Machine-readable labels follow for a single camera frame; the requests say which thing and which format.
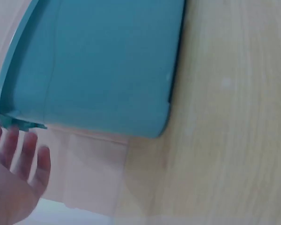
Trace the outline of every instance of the plastic storage box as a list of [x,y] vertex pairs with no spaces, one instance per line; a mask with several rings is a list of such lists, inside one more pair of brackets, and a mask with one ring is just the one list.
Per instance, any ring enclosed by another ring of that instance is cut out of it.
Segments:
[[0,74],[0,125],[157,137],[185,0],[32,0]]

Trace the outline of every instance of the wooden table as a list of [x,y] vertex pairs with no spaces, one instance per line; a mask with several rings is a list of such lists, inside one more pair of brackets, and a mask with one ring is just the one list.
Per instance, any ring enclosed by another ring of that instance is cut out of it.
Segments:
[[281,0],[189,0],[172,114],[130,142],[116,224],[281,224]]

